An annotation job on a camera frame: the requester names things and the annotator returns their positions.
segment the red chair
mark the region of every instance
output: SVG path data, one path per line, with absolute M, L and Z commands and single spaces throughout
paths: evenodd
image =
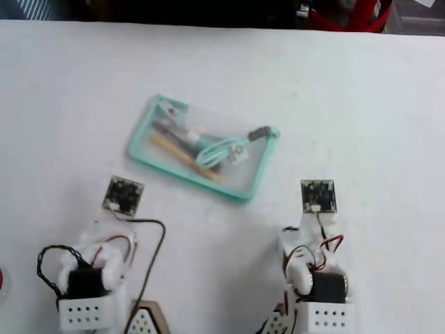
M 325 19 L 314 8 L 309 9 L 309 23 L 316 30 L 326 31 L 364 31 L 369 33 L 382 32 L 391 12 L 392 0 L 380 0 L 380 12 L 372 21 L 377 0 L 356 0 L 353 11 L 346 26 L 339 26 Z

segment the white table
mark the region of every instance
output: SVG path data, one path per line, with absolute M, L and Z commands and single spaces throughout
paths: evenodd
M 282 297 L 277 231 L 300 220 L 300 179 L 318 178 L 335 180 L 357 332 L 436 333 L 444 54 L 443 38 L 0 22 L 0 265 L 13 279 L 2 332 L 57 331 L 36 256 L 75 242 L 119 175 L 146 184 L 138 216 L 168 226 L 145 299 L 160 303 L 172 333 L 260 327 Z M 128 161 L 131 131 L 157 92 L 281 130 L 252 201 Z M 138 232 L 133 294 L 159 236 Z M 45 260 L 52 278 L 58 256 Z

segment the perforated white block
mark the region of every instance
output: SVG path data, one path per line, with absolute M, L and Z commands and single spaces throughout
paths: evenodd
M 110 328 L 114 324 L 113 297 L 62 299 L 59 302 L 60 329 L 79 331 Z
M 283 317 L 280 312 L 273 311 L 267 319 L 261 334 L 275 334 L 280 333 L 288 326 L 286 317 Z
M 139 309 L 131 322 L 128 334 L 159 334 L 150 313 Z
M 349 334 L 355 331 L 355 306 L 336 303 L 298 303 L 298 334 Z

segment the wire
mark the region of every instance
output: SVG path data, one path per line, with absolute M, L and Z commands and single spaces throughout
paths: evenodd
M 232 146 L 244 146 L 249 143 L 247 138 L 227 138 L 203 149 L 196 157 L 196 164 L 203 169 L 209 169 L 230 155 Z
M 118 234 L 118 235 L 113 235 L 112 237 L 109 237 L 108 239 L 105 240 L 105 242 L 110 242 L 116 239 L 125 239 L 127 240 L 127 253 L 124 256 L 124 262 L 126 262 L 130 256 L 130 252 L 131 252 L 131 241 L 130 239 L 123 234 Z M 93 257 L 92 261 L 91 261 L 91 266 L 93 267 L 96 260 L 97 260 L 97 256 L 99 255 L 100 252 L 102 252 L 102 246 L 99 247 L 99 249 L 97 249 L 97 252 L 95 253 L 95 256 Z
M 301 249 L 301 248 L 305 248 L 305 249 L 307 249 L 308 251 L 309 251 L 309 253 L 312 255 L 312 260 L 313 260 L 313 263 L 312 263 L 312 266 L 314 267 L 314 266 L 316 266 L 316 258 L 315 258 L 315 254 L 314 254 L 314 252 L 308 247 L 308 246 L 306 246 L 306 245 L 299 245 L 299 246 L 296 246 L 290 253 L 289 253 L 289 256 L 285 259 L 285 261 L 284 261 L 284 270 L 286 270 L 286 268 L 287 268 L 287 265 L 289 264 L 289 261 L 291 261 L 291 258 L 292 258 L 292 256 L 293 256 L 293 254 L 296 252 L 296 251 L 298 251 L 299 249 Z
M 296 323 L 297 323 L 297 310 L 294 310 L 293 311 L 293 325 L 292 325 L 291 333 L 294 333 Z
M 63 298 L 62 292 L 59 290 L 57 285 L 53 282 L 51 282 L 42 272 L 42 262 L 43 257 L 47 251 L 50 249 L 63 249 L 65 251 L 70 252 L 77 260 L 77 266 L 79 268 L 82 267 L 90 267 L 90 264 L 84 260 L 82 257 L 82 254 L 80 254 L 77 250 L 75 250 L 73 247 L 65 246 L 65 245 L 50 245 L 44 247 L 39 255 L 37 256 L 37 276 L 39 276 L 56 294 L 57 299 Z
M 339 235 L 337 235 L 335 237 L 323 240 L 321 242 L 320 249 L 321 249 L 321 255 L 323 256 L 323 262 L 319 266 L 313 268 L 312 271 L 320 271 L 320 270 L 323 270 L 326 267 L 327 258 L 326 258 L 325 253 L 323 252 L 322 247 L 327 245 L 328 243 L 330 243 L 332 241 L 338 240 L 338 242 L 335 244 L 335 247 L 334 247 L 334 253 L 335 253 L 337 251 L 338 247 L 340 246 L 341 242 L 343 241 L 343 239 L 344 239 L 344 236 L 342 234 L 339 234 Z
M 321 236 L 323 237 L 323 240 L 326 240 L 327 237 L 326 237 L 326 233 L 325 233 L 325 228 L 323 227 L 323 224 L 321 223 L 320 214 L 318 212 L 314 212 L 314 214 L 315 214 L 315 217 L 317 217 L 318 224 L 320 225 Z M 326 244 L 325 247 L 327 250 L 329 250 L 328 244 Z
M 150 272 L 152 271 L 154 261 L 156 260 L 156 257 L 157 257 L 157 255 L 159 253 L 159 250 L 161 249 L 161 246 L 162 246 L 163 240 L 165 238 L 165 234 L 167 232 L 167 229 L 166 229 L 164 223 L 162 221 L 158 221 L 157 219 L 122 218 L 122 217 L 119 217 L 113 209 L 111 209 L 111 208 L 109 208 L 109 209 L 113 213 L 114 217 L 117 220 L 119 220 L 119 221 L 127 221 L 129 223 L 154 223 L 154 224 L 160 225 L 162 227 L 161 238 L 159 239 L 158 246 L 156 247 L 156 250 L 154 251 L 152 260 L 150 261 L 150 264 L 148 266 L 148 270 L 147 270 L 147 273 L 145 274 L 145 278 L 144 278 L 142 287 L 140 289 L 139 296 L 136 299 L 136 302 L 134 303 L 133 309 L 130 312 L 130 317 L 129 317 L 128 321 L 127 321 L 127 325 L 125 326 L 124 334 L 127 334 L 128 330 L 130 328 L 130 325 L 131 325 L 131 320 L 133 320 L 133 317 L 135 316 L 135 314 L 137 313 L 137 311 L 139 309 L 139 303 L 142 300 L 142 297 L 143 297 L 143 294 L 144 294 L 144 291 L 145 291 L 145 287 L 147 286 L 147 282 L 148 282 L 148 278 L 149 278 Z
M 249 132 L 247 138 L 226 138 L 220 140 L 203 149 L 196 157 L 196 164 L 203 169 L 212 168 L 233 154 L 233 147 L 241 147 L 243 149 L 242 147 L 250 142 L 260 138 L 270 138 L 271 136 L 277 138 L 280 136 L 280 133 L 272 127 L 265 126 Z

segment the circuit board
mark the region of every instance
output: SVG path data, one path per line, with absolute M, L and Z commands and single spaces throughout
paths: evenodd
M 337 212 L 334 180 L 301 180 L 301 194 L 303 212 Z
M 116 212 L 134 216 L 143 191 L 142 183 L 112 176 L 102 208 L 108 209 L 110 204 L 114 204 Z

